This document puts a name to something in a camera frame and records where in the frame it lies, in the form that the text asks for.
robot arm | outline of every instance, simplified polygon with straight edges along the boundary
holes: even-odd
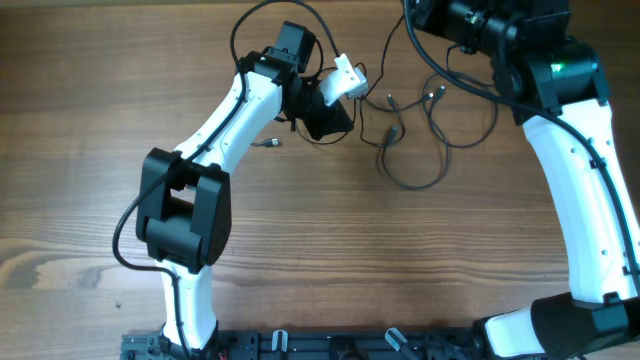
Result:
[[[636,338],[640,230],[613,147],[602,66],[591,47],[565,35],[568,1],[404,4],[408,25],[456,41],[465,53],[489,55],[498,93],[525,105],[513,108],[514,119],[545,171],[567,247],[571,293],[476,322],[487,345],[482,356],[566,359]],[[562,119],[602,159],[594,161],[573,135],[527,108]],[[602,161],[621,200],[623,224],[601,176]]]
[[[305,28],[285,23],[278,44],[295,48],[291,41],[286,45],[289,40],[286,35],[291,31],[303,34],[302,38],[311,44],[315,40]],[[158,196],[145,200],[138,212],[138,238],[147,242],[149,255],[156,259],[157,266],[180,278],[179,311],[192,351],[204,349],[217,327],[212,309],[211,265],[224,249],[231,228],[229,177],[251,142],[281,111],[292,121],[301,118],[314,138],[349,131],[352,122],[338,99],[343,95],[358,97],[367,91],[366,78],[344,54],[335,59],[337,70],[326,80],[318,84],[302,83],[298,73],[304,71],[312,48],[306,49],[309,54],[297,54],[292,62],[280,61],[278,56],[282,54],[275,48],[264,56],[251,53],[243,58],[246,73],[236,74],[231,90],[204,125],[173,153],[154,149],[145,159],[141,188],[189,158],[221,126],[235,104],[242,101],[240,76],[245,77],[246,95],[234,117],[208,148],[178,174],[174,183],[165,184]],[[193,204],[170,196],[169,188],[181,190],[185,185],[195,188]],[[167,309],[163,334],[177,345],[174,348],[179,348],[173,284],[167,274],[163,273],[162,279]]]

green led light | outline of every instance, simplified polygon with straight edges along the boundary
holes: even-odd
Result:
[[[564,68],[564,64],[557,63],[551,64],[551,72],[560,72]]]

cable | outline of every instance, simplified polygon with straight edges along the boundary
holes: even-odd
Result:
[[[234,61],[235,65],[236,65],[236,70],[238,72],[241,72],[241,70],[240,70],[240,61],[238,60],[238,57],[237,57],[236,51],[235,51],[235,35],[236,35],[237,30],[238,30],[238,27],[240,26],[240,24],[242,24],[242,22],[249,15],[251,15],[256,10],[258,10],[261,7],[264,7],[264,6],[268,5],[268,4],[277,3],[277,2],[290,2],[290,3],[294,3],[294,4],[297,4],[297,5],[300,5],[300,6],[304,7],[304,8],[306,8],[307,10],[309,10],[316,17],[316,19],[318,19],[318,21],[320,22],[320,24],[324,28],[325,32],[327,33],[327,36],[329,37],[329,41],[331,42],[331,46],[332,46],[333,51],[335,52],[336,56],[340,56],[338,48],[337,48],[337,46],[335,44],[333,36],[331,35],[331,32],[329,31],[329,28],[328,28],[327,24],[324,22],[324,20],[320,16],[320,14],[318,14],[311,6],[305,4],[305,3],[301,2],[301,1],[297,1],[297,0],[268,0],[268,1],[265,1],[263,3],[260,3],[260,4],[256,5],[256,6],[254,6],[252,9],[247,11],[236,22],[236,24],[233,27],[233,30],[231,31],[231,37],[230,37],[230,41],[229,41],[230,50],[231,50],[231,56],[233,57],[233,61]],[[176,327],[177,327],[177,330],[178,330],[178,337],[180,338],[180,345],[181,345],[182,350],[184,351],[184,354],[185,354],[187,359],[190,359],[191,355],[190,355],[190,350],[188,348],[188,345],[187,345],[187,342],[186,342],[186,339],[185,339],[184,329],[183,329],[183,322],[182,322],[182,315],[180,313],[180,305],[179,305],[180,304],[180,296],[179,296],[179,290],[178,290],[179,277],[175,273],[173,273],[172,271],[170,271],[168,269],[165,269],[165,268],[162,268],[162,267],[135,265],[135,264],[132,264],[132,263],[129,263],[128,261],[126,261],[124,259],[124,257],[122,257],[122,255],[120,254],[120,249],[119,249],[120,235],[122,234],[122,230],[124,228],[125,223],[129,219],[129,217],[131,216],[133,211],[142,203],[142,201],[144,201],[151,194],[151,192],[153,192],[153,190],[155,190],[158,186],[160,186],[160,184],[162,184],[164,181],[166,181],[168,179],[171,179],[180,170],[184,169],[184,167],[186,167],[187,164],[191,163],[195,158],[197,158],[205,149],[207,149],[209,147],[209,145],[211,145],[211,143],[220,134],[220,132],[222,132],[222,130],[228,125],[228,123],[231,121],[233,116],[236,114],[236,112],[238,111],[238,109],[242,105],[242,103],[244,101],[244,98],[245,98],[245,95],[246,95],[246,80],[245,80],[244,75],[240,76],[240,84],[241,84],[241,91],[240,91],[240,95],[238,97],[238,101],[236,102],[234,107],[231,109],[229,114],[222,121],[222,123],[218,126],[218,128],[216,128],[213,131],[213,133],[200,145],[200,147],[198,149],[196,149],[196,151],[194,151],[193,154],[191,154],[189,157],[184,159],[184,161],[180,162],[176,167],[169,169],[169,171],[167,171],[165,174],[161,175],[158,179],[156,179],[153,183],[151,183],[151,185],[149,185],[145,190],[141,191],[140,194],[133,200],[133,202],[129,205],[129,207],[127,207],[127,209],[124,211],[124,213],[120,217],[120,220],[118,221],[118,223],[116,225],[116,228],[114,230],[114,233],[113,233],[113,239],[112,239],[113,255],[116,258],[116,260],[118,260],[118,262],[122,266],[124,266],[124,267],[126,267],[128,269],[131,269],[131,270],[136,270],[136,271],[162,272],[162,273],[167,274],[171,278],[171,282],[172,282],[172,285],[173,285],[173,296],[174,296],[174,305],[175,305],[174,311],[175,311],[175,317],[176,317]]]
[[[320,40],[318,40],[318,38],[316,38],[316,44],[318,45],[318,51],[320,51],[320,67],[318,68],[318,71],[311,76],[301,76],[300,79],[304,82],[315,81],[318,79],[318,76],[322,74],[322,67],[324,66],[324,51],[322,51],[322,44],[320,44]]]
[[[472,83],[474,85],[481,86],[481,87],[487,87],[487,88],[495,87],[494,84],[483,83],[482,81],[478,81],[478,80],[472,78],[471,76],[469,76],[469,75],[467,75],[465,73],[461,73],[461,72],[457,72],[457,71],[451,70],[451,67],[449,67],[449,54],[451,54],[451,50],[459,48],[459,47],[460,47],[460,44],[455,44],[455,45],[451,45],[451,46],[449,46],[447,48],[447,57],[446,57],[446,60],[445,60],[445,64],[447,66],[447,71],[450,74],[453,74],[455,77],[460,78],[460,79],[462,79],[464,81],[470,82],[470,83]]]
[[[439,92],[438,94],[436,94],[434,96],[434,100],[438,97],[438,96],[442,96],[444,94],[444,92]],[[429,111],[433,110],[433,106],[435,104],[435,101],[431,102],[431,108],[429,109]],[[389,105],[391,105],[391,107],[393,108],[393,110],[395,111],[395,113],[398,115],[398,117],[400,116],[400,113],[395,109],[395,104],[393,103],[393,101],[389,102]],[[439,131],[440,129],[437,127],[437,125],[435,126],[436,131]],[[385,142],[384,146],[382,147],[382,150],[380,152],[380,164],[382,165],[382,169],[384,170],[384,172],[387,174],[387,176],[389,177],[389,179],[391,179],[391,181],[393,181],[397,186],[399,186],[400,188],[402,188],[403,190],[409,190],[409,191],[420,191],[420,190],[424,190],[424,189],[428,189],[434,185],[436,185],[437,183],[440,182],[440,180],[442,180],[447,173],[449,172],[449,165],[451,163],[451,154],[450,154],[450,150],[449,150],[449,146],[445,143],[444,144],[444,149],[445,149],[445,160],[444,160],[444,164],[442,165],[442,168],[440,170],[440,173],[438,174],[438,176],[436,176],[435,179],[433,179],[431,182],[424,184],[424,185],[408,185],[403,183],[402,181],[398,180],[392,173],[391,171],[389,171],[389,169],[387,168],[387,163],[386,163],[386,155],[387,155],[387,150],[389,149],[389,147],[393,146],[393,137],[395,135],[395,133],[397,132],[394,131],[394,129],[392,128],[392,130],[390,131],[389,136],[387,137],[387,141]],[[445,139],[446,142],[446,137],[444,135],[444,133],[442,133],[441,131],[439,132],[439,136],[441,136],[443,139]]]
[[[427,81],[425,81],[424,85],[422,86],[422,96],[423,97],[426,95],[426,91],[427,91],[427,87],[429,85],[429,82],[432,79],[434,79],[434,78],[436,78],[438,76],[440,76],[440,74],[435,73],[435,74],[431,75],[427,79]],[[444,92],[444,89],[445,89],[444,86],[442,86],[441,87],[441,91]],[[477,145],[481,144],[482,142],[484,142],[489,137],[489,135],[491,135],[491,133],[493,133],[493,130],[495,129],[496,124],[498,123],[498,115],[499,115],[499,113],[498,113],[498,104],[496,102],[494,102],[494,101],[491,102],[491,104],[493,105],[493,118],[491,119],[491,123],[489,124],[489,128],[484,132],[484,134],[478,140],[476,140],[476,141],[474,141],[472,143],[469,143],[469,144],[459,145],[459,144],[452,144],[449,141],[447,141],[445,138],[440,137],[439,133],[442,133],[442,131],[441,130],[440,131],[435,131],[435,128],[437,128],[438,126],[437,126],[435,120],[433,119],[433,115],[432,115],[433,108],[436,106],[437,102],[440,99],[442,99],[442,96],[438,96],[438,97],[435,97],[433,99],[433,101],[431,103],[430,110],[427,110],[427,107],[426,107],[425,103],[422,103],[422,109],[423,109],[424,113],[427,115],[427,120],[429,121],[429,125],[430,125],[429,128],[431,129],[431,132],[433,133],[433,135],[435,135],[436,139],[438,139],[441,143],[443,143],[443,144],[445,144],[447,146],[450,146],[452,148],[455,148],[455,149],[469,149],[469,148],[472,148],[474,146],[477,146]]]
[[[410,14],[410,6],[411,6],[411,0],[403,0],[403,9],[404,9],[404,15],[407,19],[411,19],[411,14]],[[535,107],[532,106],[528,106],[525,104],[521,104],[515,101],[511,101],[509,99],[505,99],[501,96],[497,96],[494,95],[490,92],[487,92],[485,90],[481,90],[481,89],[477,89],[474,88],[473,86],[470,86],[460,80],[458,80],[455,76],[449,74],[446,70],[444,70],[440,65],[438,65],[438,63],[436,63],[430,56],[429,54],[427,54],[427,52],[424,50],[424,48],[422,47],[422,45],[420,44],[420,41],[418,40],[418,37],[416,36],[415,30],[413,29],[413,26],[411,24],[411,21],[405,21],[405,25],[407,28],[407,34],[409,35],[409,38],[411,39],[411,42],[413,43],[414,48],[416,49],[416,51],[418,52],[418,54],[422,57],[422,59],[432,68],[434,69],[437,73],[439,73],[443,78],[445,78],[447,81],[449,81],[450,83],[456,85],[457,87],[468,91],[474,95],[480,96],[482,98],[485,98],[487,100],[491,100],[494,102],[497,102],[499,104],[502,105],[506,105],[509,106],[513,109],[518,109],[521,111],[525,111],[528,113],[531,113],[533,115],[537,115],[540,116],[543,119],[546,119],[550,122],[552,122],[553,124],[559,126],[560,128],[562,128],[563,130],[567,131],[571,136],[573,136],[589,153],[589,156],[591,156],[591,159],[593,161],[593,163],[595,164],[595,167],[598,169],[598,171],[600,172],[600,175],[602,176],[602,180],[605,184],[605,187],[607,188],[607,191],[609,192],[609,196],[611,197],[611,203],[613,205],[613,208],[615,210],[616,216],[617,216],[617,220],[618,220],[618,225],[620,226],[620,233],[622,234],[622,239],[624,242],[624,247],[625,247],[625,252],[627,255],[627,262],[629,263],[629,270],[631,272],[631,276],[632,276],[632,281],[633,281],[633,285],[634,288],[636,290],[636,294],[638,296],[640,296],[640,270],[638,269],[638,263],[635,260],[635,251],[633,249],[633,242],[631,240],[631,233],[629,231],[629,225],[627,224],[627,220],[626,220],[626,215],[624,213],[624,209],[622,207],[622,202],[620,201],[620,196],[618,195],[618,192],[616,191],[616,187],[615,184],[613,183],[613,179],[611,178],[611,175],[609,174],[609,171],[606,168],[606,163],[603,161],[602,157],[600,157],[600,154],[598,154],[598,151],[596,151],[596,149],[589,143],[589,141],[579,132],[577,131],[575,128],[573,128],[571,125],[569,125],[568,123],[566,123],[565,121],[559,119],[556,116],[553,116],[545,111],[542,111],[540,109],[537,109]]]
[[[236,32],[238,31],[238,27],[240,27],[240,24],[242,24],[247,19],[247,17],[249,17],[249,15],[253,14],[257,10],[259,10],[260,8],[263,8],[263,7],[265,7],[265,6],[269,5],[269,4],[275,4],[275,3],[296,4],[296,5],[300,5],[303,8],[309,10],[309,12],[311,14],[313,14],[313,16],[315,16],[315,18],[318,20],[320,25],[322,25],[322,28],[324,29],[325,33],[327,34],[327,37],[329,38],[329,42],[331,43],[331,47],[333,48],[333,52],[336,54],[336,57],[340,56],[340,51],[338,51],[338,47],[336,46],[336,42],[333,39],[333,35],[331,35],[331,30],[329,30],[329,27],[327,26],[327,23],[324,22],[324,19],[322,19],[320,14],[318,14],[318,12],[314,8],[312,8],[311,6],[309,6],[309,5],[303,3],[302,1],[299,1],[299,0],[267,0],[267,1],[259,3],[258,5],[252,7],[251,9],[249,9],[249,11],[244,13],[244,15],[242,15],[240,17],[240,19],[238,19],[238,21],[234,25],[233,30],[231,30],[231,57],[233,57],[233,62],[236,63],[236,65],[239,62],[238,61],[238,55],[236,54],[236,49],[235,49],[235,37],[236,37]]]
[[[393,33],[395,33],[396,30],[398,30],[398,28],[402,24],[402,20],[404,20],[404,15],[400,16],[400,19],[398,19],[398,22],[393,27],[393,29],[391,29],[391,32],[387,37],[387,42],[384,44],[384,50],[382,50],[382,61],[380,61],[380,76],[378,76],[378,79],[376,79],[373,85],[369,88],[369,91],[367,91],[367,94],[364,96],[365,98],[369,96],[369,94],[371,94],[373,89],[376,88],[376,85],[378,85],[378,82],[380,82],[380,80],[382,80],[382,78],[384,77],[384,60],[387,57],[387,50],[389,49],[389,43],[391,43],[391,38],[393,37]]]
[[[395,110],[395,111],[394,111],[393,109],[386,109],[386,108],[381,107],[380,105],[376,105],[376,104],[372,103],[372,102],[369,100],[369,98],[364,98],[364,102],[365,102],[367,105],[369,105],[371,108],[373,108],[374,110],[377,110],[377,111],[381,111],[381,112],[385,112],[385,113],[389,113],[389,114],[390,114],[390,113],[394,113],[394,112],[404,112],[404,111],[407,111],[407,110],[411,109],[411,108],[412,108],[412,107],[414,107],[414,106],[420,105],[420,104],[422,104],[422,103],[424,103],[424,102],[428,101],[429,99],[431,99],[431,98],[430,98],[430,97],[428,97],[428,96],[427,96],[427,97],[423,97],[423,98],[421,98],[420,100],[416,100],[416,101],[412,102],[411,104],[409,104],[409,105],[407,105],[407,106],[405,106],[405,107],[398,108],[398,109],[397,109],[397,110]]]
[[[387,101],[389,102],[389,106],[391,106],[392,113],[395,113],[397,118],[398,118],[398,122],[400,123],[400,129],[402,130],[402,134],[400,134],[400,137],[398,138],[398,140],[391,140],[389,142],[386,143],[382,143],[382,144],[378,144],[378,143],[374,143],[371,142],[367,139],[364,138],[364,115],[362,114],[362,100],[360,100],[360,140],[362,140],[364,143],[369,144],[371,146],[376,146],[376,147],[385,147],[385,146],[391,146],[391,145],[395,145],[397,143],[400,142],[400,140],[402,140],[404,138],[404,135],[407,133],[407,129],[404,125],[404,121],[402,120],[402,116],[400,115],[400,112],[396,110],[395,107],[395,102],[393,101],[393,98],[391,97],[391,94],[389,94],[387,96]]]

wooden table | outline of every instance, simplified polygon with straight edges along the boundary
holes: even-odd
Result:
[[[111,254],[111,234],[137,194],[154,146],[190,136],[230,88],[229,33],[249,4],[10,10],[0,13],[0,358],[115,359],[120,336],[163,323],[157,274],[135,273]],[[314,4],[341,52],[379,72],[397,1]],[[640,199],[640,43],[633,0],[574,1],[572,34],[607,69],[618,156]],[[273,44],[284,20],[317,22],[273,5],[238,33],[239,54]],[[443,62],[450,43],[421,35]],[[312,60],[311,69],[317,66]],[[484,80],[486,57],[452,65]],[[372,93],[408,104],[432,71],[404,30]],[[435,115],[451,141],[488,126],[485,101],[448,87]],[[440,153],[418,108],[406,140],[389,153],[405,181],[437,174]],[[379,141],[392,114],[365,107],[365,136]],[[536,156],[500,108],[495,133],[455,151],[433,189],[399,190],[357,133],[314,147],[267,126],[232,178],[233,231],[214,267],[214,306],[224,329],[385,329],[462,325],[568,291],[563,238]],[[151,263],[133,227],[127,258]],[[640,347],[593,359],[638,358]]]

black metal base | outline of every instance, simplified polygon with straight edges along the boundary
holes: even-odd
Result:
[[[407,343],[396,351],[384,332],[289,333],[276,344],[275,333],[221,331],[202,360],[472,360],[484,358],[471,328],[443,328],[403,332]],[[182,360],[178,346],[171,346],[158,332],[122,338],[121,360]]]

